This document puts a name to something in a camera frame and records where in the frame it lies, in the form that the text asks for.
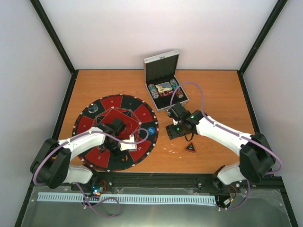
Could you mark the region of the blue small blind button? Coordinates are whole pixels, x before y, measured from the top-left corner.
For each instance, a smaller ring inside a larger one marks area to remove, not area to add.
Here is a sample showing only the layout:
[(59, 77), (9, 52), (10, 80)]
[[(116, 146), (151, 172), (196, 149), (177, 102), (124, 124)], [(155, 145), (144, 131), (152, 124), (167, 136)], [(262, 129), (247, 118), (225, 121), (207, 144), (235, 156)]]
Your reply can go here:
[(154, 135), (156, 133), (156, 129), (154, 127), (148, 127), (147, 131), (149, 135)]

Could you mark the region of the clear dealer button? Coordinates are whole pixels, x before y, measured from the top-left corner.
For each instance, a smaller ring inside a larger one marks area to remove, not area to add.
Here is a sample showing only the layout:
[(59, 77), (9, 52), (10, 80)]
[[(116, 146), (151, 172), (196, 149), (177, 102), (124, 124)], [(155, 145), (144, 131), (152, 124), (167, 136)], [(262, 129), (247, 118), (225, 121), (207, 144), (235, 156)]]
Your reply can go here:
[(98, 111), (98, 105), (97, 104), (90, 104), (88, 107), (87, 107), (87, 110), (89, 113), (95, 113)]

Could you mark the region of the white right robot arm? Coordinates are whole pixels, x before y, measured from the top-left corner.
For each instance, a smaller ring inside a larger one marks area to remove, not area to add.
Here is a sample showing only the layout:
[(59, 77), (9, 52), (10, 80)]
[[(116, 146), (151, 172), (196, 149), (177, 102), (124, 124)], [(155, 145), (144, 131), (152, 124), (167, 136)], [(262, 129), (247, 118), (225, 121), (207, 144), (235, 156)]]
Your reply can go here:
[(200, 135), (227, 147), (239, 157), (238, 162), (222, 166), (213, 174), (212, 184), (216, 191), (222, 192), (228, 185), (242, 180), (259, 183), (277, 161), (266, 137), (259, 132), (251, 135), (237, 131), (201, 110), (191, 113), (181, 103), (173, 105), (167, 112), (173, 120), (166, 127), (170, 140)]

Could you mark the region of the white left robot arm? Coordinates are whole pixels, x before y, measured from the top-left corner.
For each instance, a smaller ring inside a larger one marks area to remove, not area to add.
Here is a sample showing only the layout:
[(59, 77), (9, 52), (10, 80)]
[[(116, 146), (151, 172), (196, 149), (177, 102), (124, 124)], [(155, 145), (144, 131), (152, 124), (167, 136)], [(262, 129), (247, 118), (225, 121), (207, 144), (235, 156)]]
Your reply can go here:
[(124, 151), (136, 151), (134, 133), (125, 140), (118, 139), (125, 124), (115, 119), (111, 124), (98, 123), (85, 132), (64, 139), (47, 139), (30, 166), (35, 185), (46, 185), (50, 189), (63, 183), (81, 183), (87, 190), (98, 186), (98, 178), (93, 175), (91, 167), (75, 166), (70, 162), (76, 156), (96, 146), (107, 148), (118, 157), (124, 156)]

